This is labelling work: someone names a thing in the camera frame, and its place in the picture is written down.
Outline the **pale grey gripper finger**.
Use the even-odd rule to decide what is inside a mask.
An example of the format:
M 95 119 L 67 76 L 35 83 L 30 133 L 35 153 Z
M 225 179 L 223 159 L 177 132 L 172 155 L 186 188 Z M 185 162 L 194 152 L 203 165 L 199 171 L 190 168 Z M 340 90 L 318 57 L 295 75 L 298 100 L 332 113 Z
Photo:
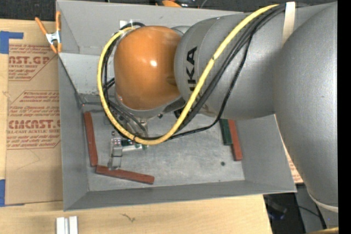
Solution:
M 110 141 L 110 155 L 108 167 L 115 170 L 121 167 L 123 146 L 120 138 L 112 138 Z

